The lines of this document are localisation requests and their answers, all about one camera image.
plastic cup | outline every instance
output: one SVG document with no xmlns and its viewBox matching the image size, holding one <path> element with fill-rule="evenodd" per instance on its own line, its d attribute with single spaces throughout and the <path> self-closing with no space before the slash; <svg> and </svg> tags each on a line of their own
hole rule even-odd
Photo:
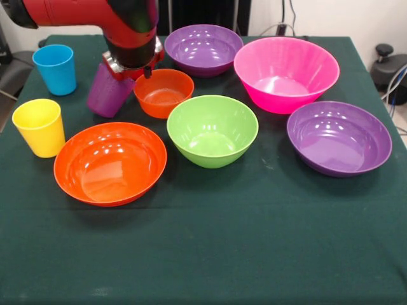
<svg viewBox="0 0 407 305">
<path fill-rule="evenodd" d="M 76 89 L 74 52 L 70 47 L 45 46 L 33 54 L 32 61 L 52 94 L 68 95 Z"/>
<path fill-rule="evenodd" d="M 86 104 L 92 112 L 113 118 L 134 87 L 133 79 L 115 80 L 105 64 L 99 64 Z"/>
<path fill-rule="evenodd" d="M 53 100 L 40 98 L 22 104 L 14 111 L 12 121 L 40 158 L 55 157 L 65 144 L 61 108 Z"/>
</svg>

cup rim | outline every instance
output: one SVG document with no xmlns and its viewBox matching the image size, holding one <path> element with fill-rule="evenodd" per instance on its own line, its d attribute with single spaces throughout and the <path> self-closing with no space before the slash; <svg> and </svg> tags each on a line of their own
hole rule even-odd
<svg viewBox="0 0 407 305">
<path fill-rule="evenodd" d="M 38 52 L 43 51 L 44 49 L 47 49 L 47 48 L 54 48 L 54 47 L 56 47 L 56 46 L 61 46 L 61 47 L 67 48 L 69 51 L 71 51 L 71 55 L 69 56 L 69 58 L 68 58 L 67 60 L 65 60 L 65 61 L 63 61 L 63 62 L 60 62 L 60 63 L 58 63 L 58 64 L 55 64 L 55 65 L 44 65 L 44 64 L 38 63 L 38 61 L 35 60 L 34 57 L 36 56 L 36 54 L 38 54 Z M 66 45 L 64 45 L 64 44 L 49 44 L 49 45 L 43 46 L 42 48 L 36 50 L 36 51 L 34 52 L 34 54 L 32 54 L 32 61 L 33 61 L 36 65 L 39 65 L 39 66 L 41 66 L 41 67 L 56 67 L 56 66 L 59 66 L 59 65 L 66 64 L 68 61 L 70 61 L 70 60 L 73 58 L 73 56 L 74 56 L 74 50 L 72 50 L 72 48 L 71 48 L 70 46 L 66 46 Z"/>
<path fill-rule="evenodd" d="M 15 121 L 15 114 L 16 114 L 16 112 L 17 112 L 19 109 L 21 110 L 22 107 L 27 107 L 27 104 L 35 103 L 35 102 L 38 102 L 39 100 L 46 100 L 46 101 L 52 102 L 53 104 L 57 105 L 58 113 L 57 113 L 57 115 L 55 116 L 55 119 L 53 119 L 51 122 L 49 122 L 49 123 L 47 123 L 47 124 L 45 124 L 45 125 L 42 125 L 42 126 L 39 126 L 39 127 L 32 127 L 32 128 L 23 127 L 23 126 L 21 126 L 20 124 L 17 124 L 16 121 Z M 58 118 L 60 117 L 60 115 L 61 115 L 61 106 L 60 106 L 56 101 L 50 100 L 50 99 L 48 99 L 48 98 L 36 98 L 35 100 L 29 100 L 29 101 L 27 101 L 27 102 L 25 102 L 25 103 L 19 105 L 19 106 L 14 110 L 13 115 L 11 116 L 11 120 L 12 120 L 13 124 L 14 124 L 18 129 L 21 129 L 21 130 L 40 130 L 40 129 L 44 129 L 44 128 L 46 128 L 46 127 L 48 127 L 48 126 L 54 124 L 54 122 L 56 122 L 56 121 L 58 120 Z"/>
</svg>

green tablecloth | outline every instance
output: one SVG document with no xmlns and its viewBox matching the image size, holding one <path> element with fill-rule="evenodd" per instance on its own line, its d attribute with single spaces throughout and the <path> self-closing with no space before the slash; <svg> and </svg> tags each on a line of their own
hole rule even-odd
<svg viewBox="0 0 407 305">
<path fill-rule="evenodd" d="M 114 121 L 159 134 L 168 165 L 150 192 L 119 208 L 66 196 L 53 159 L 35 157 L 8 122 L 0 136 L 0 304 L 406 304 L 407 151 L 351 40 L 310 40 L 341 67 L 320 99 L 381 119 L 393 139 L 386 164 L 351 179 L 313 171 L 289 143 L 287 116 L 258 109 L 233 69 L 194 79 L 194 95 L 227 95 L 253 109 L 252 147 L 225 168 L 199 168 L 174 148 L 165 120 L 130 97 Z M 103 38 L 48 43 L 74 49 L 78 89 L 53 97 L 33 71 L 18 103 L 57 100 L 67 139 L 108 121 L 86 107 Z M 175 66 L 167 57 L 158 67 Z"/>
</svg>

blue cup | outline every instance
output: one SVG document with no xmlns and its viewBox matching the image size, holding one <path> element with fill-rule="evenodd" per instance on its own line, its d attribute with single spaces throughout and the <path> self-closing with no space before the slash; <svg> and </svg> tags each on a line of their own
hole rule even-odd
<svg viewBox="0 0 407 305">
<path fill-rule="evenodd" d="M 68 95 L 76 89 L 74 52 L 70 47 L 44 46 L 33 54 L 32 61 L 52 94 Z"/>
</svg>

green bowl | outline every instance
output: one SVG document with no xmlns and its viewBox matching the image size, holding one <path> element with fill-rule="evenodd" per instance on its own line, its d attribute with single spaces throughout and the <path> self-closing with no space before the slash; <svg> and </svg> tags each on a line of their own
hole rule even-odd
<svg viewBox="0 0 407 305">
<path fill-rule="evenodd" d="M 202 95 L 175 107 L 167 130 L 185 158 L 205 168 L 219 168 L 246 152 L 258 134 L 259 123 L 238 100 Z"/>
</svg>

